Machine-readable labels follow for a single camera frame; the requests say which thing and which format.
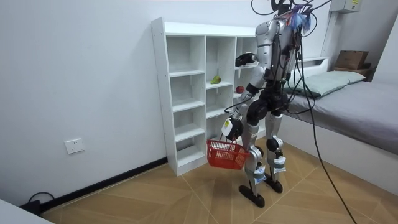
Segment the pear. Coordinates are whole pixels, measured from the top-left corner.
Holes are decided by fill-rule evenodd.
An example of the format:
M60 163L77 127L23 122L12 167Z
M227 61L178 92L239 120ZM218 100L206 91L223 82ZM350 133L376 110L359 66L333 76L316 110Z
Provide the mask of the pear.
M216 75L212 80L211 80L211 84L219 84L221 82L221 78Z

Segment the wooden floor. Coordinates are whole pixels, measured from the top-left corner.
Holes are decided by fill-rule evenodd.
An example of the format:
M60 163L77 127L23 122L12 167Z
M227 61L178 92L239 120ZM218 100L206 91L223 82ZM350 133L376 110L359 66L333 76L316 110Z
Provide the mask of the wooden floor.
M259 146L265 146L263 139ZM266 200L257 208L238 187L245 174L208 164L176 177L168 165L44 214L54 223L186 223L186 224L345 224L352 223L317 158L290 145L284 147L286 168L277 194L257 185ZM337 167L327 165L332 179L357 223L398 223L398 196Z

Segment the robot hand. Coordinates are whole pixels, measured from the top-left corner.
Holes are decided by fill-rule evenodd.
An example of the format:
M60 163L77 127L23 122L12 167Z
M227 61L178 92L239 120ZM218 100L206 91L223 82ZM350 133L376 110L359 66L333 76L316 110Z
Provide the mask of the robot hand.
M240 119L230 116L224 123L221 131L228 140L235 141L243 133L243 124Z
M235 60L235 66L240 67L242 65L246 65L247 63L254 63L255 61L257 61L256 54L250 52L244 53Z

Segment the humanoid robot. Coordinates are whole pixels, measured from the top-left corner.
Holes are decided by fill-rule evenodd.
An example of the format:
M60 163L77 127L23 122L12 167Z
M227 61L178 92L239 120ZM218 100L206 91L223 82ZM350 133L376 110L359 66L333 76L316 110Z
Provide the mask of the humanoid robot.
M262 23L256 28L257 53L245 53L236 59L236 66L259 62L253 68L251 81L233 108L233 114L221 128L223 134L234 140L242 136L243 148L249 156L244 171L249 179L249 186L242 185L239 191L258 207L264 207L264 198L257 191L257 184L265 182L278 193L283 186L279 182L279 172L285 171L285 157L282 152L283 142L277 137L282 121L282 112L288 107L288 98L283 86L290 78L291 58L299 49L301 35L287 26L287 20L275 16L273 20ZM261 91L258 100L254 96ZM263 150L255 146L259 121L266 117L266 162L270 175L265 173L261 164Z

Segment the white cabinet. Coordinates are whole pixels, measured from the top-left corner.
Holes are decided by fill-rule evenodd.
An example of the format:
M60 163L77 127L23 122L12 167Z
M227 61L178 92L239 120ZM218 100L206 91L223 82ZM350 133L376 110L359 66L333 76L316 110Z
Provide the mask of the white cabinet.
M169 165L177 175L207 162L206 140L221 126L256 63L235 67L243 52L256 52L255 28L152 21L163 129ZM219 84L211 84L214 76ZM258 138L265 136L264 121Z

